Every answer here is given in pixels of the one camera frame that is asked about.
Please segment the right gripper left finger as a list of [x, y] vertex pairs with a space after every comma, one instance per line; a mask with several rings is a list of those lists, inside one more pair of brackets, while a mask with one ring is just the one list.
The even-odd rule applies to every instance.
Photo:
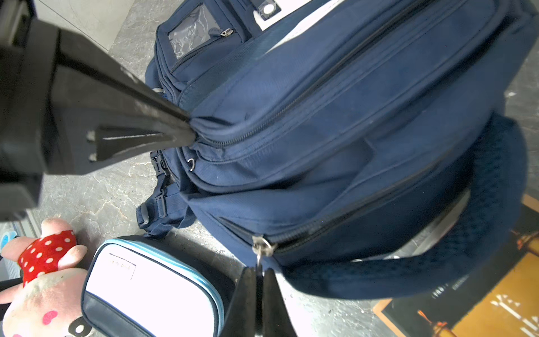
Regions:
[[254, 337], [257, 330], [257, 275], [244, 268], [234, 290], [220, 337]]

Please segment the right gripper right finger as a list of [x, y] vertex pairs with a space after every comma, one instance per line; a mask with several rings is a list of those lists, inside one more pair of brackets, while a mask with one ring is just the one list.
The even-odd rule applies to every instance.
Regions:
[[262, 336], [297, 337], [275, 271], [270, 268], [262, 277]]

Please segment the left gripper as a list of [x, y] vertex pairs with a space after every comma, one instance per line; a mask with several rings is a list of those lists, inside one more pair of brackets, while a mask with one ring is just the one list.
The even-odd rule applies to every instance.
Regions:
[[[85, 175], [194, 143], [184, 110], [85, 37], [36, 18], [8, 33], [1, 41], [2, 221], [37, 207], [46, 172]], [[55, 133], [47, 141], [49, 107]]]

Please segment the navy blue student backpack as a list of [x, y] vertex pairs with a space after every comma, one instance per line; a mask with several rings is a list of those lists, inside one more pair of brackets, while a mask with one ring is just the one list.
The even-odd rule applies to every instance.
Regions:
[[309, 1], [262, 28], [250, 1], [186, 1], [146, 84], [194, 143], [153, 152], [153, 239], [199, 221], [241, 262], [334, 299], [458, 279], [519, 218], [527, 154], [505, 91], [538, 38], [531, 1]]

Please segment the brown black book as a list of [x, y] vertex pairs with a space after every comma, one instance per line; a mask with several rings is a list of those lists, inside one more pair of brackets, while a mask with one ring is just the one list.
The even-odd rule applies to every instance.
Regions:
[[525, 195], [508, 241], [472, 274], [433, 292], [382, 300], [395, 336], [537, 336], [538, 196]]

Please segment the blue pencil case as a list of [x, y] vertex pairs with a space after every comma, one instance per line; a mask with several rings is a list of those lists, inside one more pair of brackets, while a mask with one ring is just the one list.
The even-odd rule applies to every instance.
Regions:
[[105, 241], [81, 296], [105, 336], [218, 336], [234, 281], [184, 251], [139, 236]]

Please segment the pink pig plush toy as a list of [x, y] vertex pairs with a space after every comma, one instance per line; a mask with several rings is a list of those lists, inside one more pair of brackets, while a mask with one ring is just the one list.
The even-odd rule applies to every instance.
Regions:
[[88, 272], [79, 267], [87, 247], [74, 228], [60, 218], [41, 224], [38, 238], [17, 237], [1, 256], [18, 264], [22, 280], [1, 291], [7, 305], [2, 320], [5, 336], [92, 336], [84, 319], [81, 297]]

